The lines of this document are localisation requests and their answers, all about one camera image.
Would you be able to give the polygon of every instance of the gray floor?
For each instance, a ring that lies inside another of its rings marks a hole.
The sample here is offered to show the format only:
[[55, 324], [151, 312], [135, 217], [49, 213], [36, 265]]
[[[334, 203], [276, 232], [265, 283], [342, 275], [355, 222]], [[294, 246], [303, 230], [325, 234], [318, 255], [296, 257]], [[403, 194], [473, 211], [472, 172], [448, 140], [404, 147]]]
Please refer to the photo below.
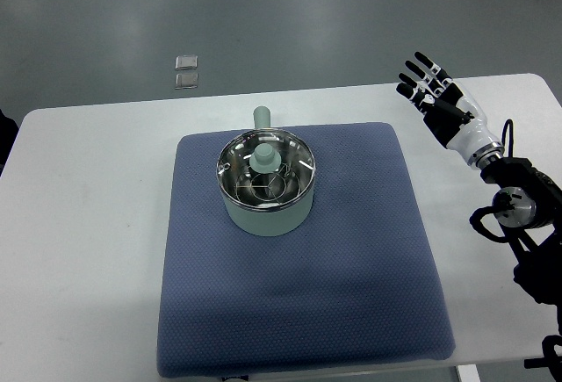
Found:
[[[560, 0], [0, 0], [0, 108], [392, 83], [416, 50], [454, 76], [536, 73], [560, 100], [560, 35]], [[194, 90], [174, 90], [179, 54], [199, 56]], [[455, 380], [436, 372], [415, 378]], [[413, 380], [395, 377], [370, 380]]]

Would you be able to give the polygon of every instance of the metal rim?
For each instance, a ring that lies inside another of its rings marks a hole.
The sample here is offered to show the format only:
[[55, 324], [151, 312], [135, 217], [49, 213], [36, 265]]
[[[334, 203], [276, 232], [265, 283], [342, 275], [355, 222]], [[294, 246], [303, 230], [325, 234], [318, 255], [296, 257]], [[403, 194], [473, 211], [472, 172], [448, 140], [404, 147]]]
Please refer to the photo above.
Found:
[[[312, 158], [313, 164], [314, 164], [314, 167], [311, 170], [310, 181], [306, 185], [305, 189], [301, 193], [299, 193], [299, 195], [296, 198], [291, 199], [289, 202], [287, 202], [285, 204], [276, 205], [276, 206], [272, 206], [272, 207], [269, 207], [269, 208], [258, 208], [256, 206], [247, 205], [247, 204], [242, 203], [240, 200], [234, 198], [233, 196], [231, 196], [230, 193], [228, 193], [225, 190], [222, 182], [220, 181], [220, 174], [219, 174], [220, 165], [221, 165], [220, 160], [223, 157], [223, 155], [225, 154], [225, 152], [228, 149], [230, 149], [232, 146], [235, 146], [237, 143], [240, 143], [241, 141], [246, 140], [249, 136], [253, 135], [256, 132], [260, 132], [260, 131], [270, 131], [270, 132], [273, 132], [273, 133], [283, 133], [286, 136], [294, 139], [296, 142], [298, 142], [299, 145], [301, 145], [303, 148], [306, 149], [306, 151], [310, 154], [310, 158]], [[313, 151], [310, 149], [310, 147], [308, 147], [308, 145], [302, 139], [300, 139], [300, 137], [296, 136], [294, 133], [287, 132], [286, 130], [277, 129], [277, 128], [274, 128], [274, 127], [268, 127], [268, 128], [265, 128], [265, 129], [253, 129], [253, 130], [249, 130], [247, 132], [244, 132], [244, 133], [240, 134], [239, 136], [236, 136], [234, 139], [232, 139], [230, 142], [228, 142], [228, 144], [225, 145], [225, 147], [220, 151], [219, 160], [217, 161], [215, 175], [216, 175], [217, 181], [219, 183], [220, 191], [221, 191], [222, 195], [227, 198], [228, 201], [232, 202], [233, 204], [240, 207], [241, 209], [245, 209], [245, 210], [251, 211], [253, 213], [274, 213], [276, 211], [281, 211], [281, 210], [284, 210], [286, 208], [289, 208], [289, 207], [293, 206], [294, 204], [299, 202], [302, 198], [304, 198], [307, 195], [307, 193], [313, 188], [314, 181], [316, 180], [316, 160], [314, 158]]]

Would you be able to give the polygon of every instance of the black cable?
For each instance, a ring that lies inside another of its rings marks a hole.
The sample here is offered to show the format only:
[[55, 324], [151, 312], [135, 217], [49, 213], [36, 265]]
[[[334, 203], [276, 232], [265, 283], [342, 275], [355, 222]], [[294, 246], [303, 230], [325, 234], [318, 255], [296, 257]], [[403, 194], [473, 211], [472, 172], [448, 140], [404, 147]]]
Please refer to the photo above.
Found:
[[514, 139], [513, 139], [513, 120], [507, 119], [505, 124], [503, 125], [503, 132], [501, 132], [501, 144], [505, 147], [506, 146], [506, 136], [509, 130], [509, 147], [508, 147], [508, 156], [513, 156], [513, 146], [514, 146]]

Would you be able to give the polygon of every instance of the black mechanical part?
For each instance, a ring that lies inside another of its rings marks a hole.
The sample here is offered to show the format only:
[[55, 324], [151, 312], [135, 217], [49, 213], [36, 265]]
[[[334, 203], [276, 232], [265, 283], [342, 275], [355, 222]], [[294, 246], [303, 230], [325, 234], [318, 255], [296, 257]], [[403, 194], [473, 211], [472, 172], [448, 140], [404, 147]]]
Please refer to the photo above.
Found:
[[406, 83], [399, 83], [396, 91], [409, 99], [424, 114], [423, 122], [444, 147], [447, 147], [461, 126], [473, 119], [470, 113], [463, 112], [441, 98], [434, 98]]
[[562, 336], [548, 335], [543, 339], [544, 358], [531, 358], [524, 361], [525, 369], [548, 367], [556, 382], [562, 382], [562, 357], [556, 353], [554, 347], [562, 347]]
[[514, 281], [537, 303], [562, 306], [562, 239], [551, 234], [540, 245], [517, 257]]
[[525, 228], [539, 228], [562, 223], [562, 191], [551, 178], [535, 169], [527, 158], [504, 157], [491, 162], [480, 173], [488, 184], [502, 189], [521, 188], [536, 203], [536, 212]]

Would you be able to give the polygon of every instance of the pot handle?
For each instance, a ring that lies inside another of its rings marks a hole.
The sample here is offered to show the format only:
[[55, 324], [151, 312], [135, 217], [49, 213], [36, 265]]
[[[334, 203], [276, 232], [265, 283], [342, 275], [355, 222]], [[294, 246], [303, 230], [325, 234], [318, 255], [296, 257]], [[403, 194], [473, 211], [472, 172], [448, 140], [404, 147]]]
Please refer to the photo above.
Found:
[[271, 127], [271, 112], [270, 109], [260, 105], [254, 110], [254, 127], [256, 129], [264, 129]]

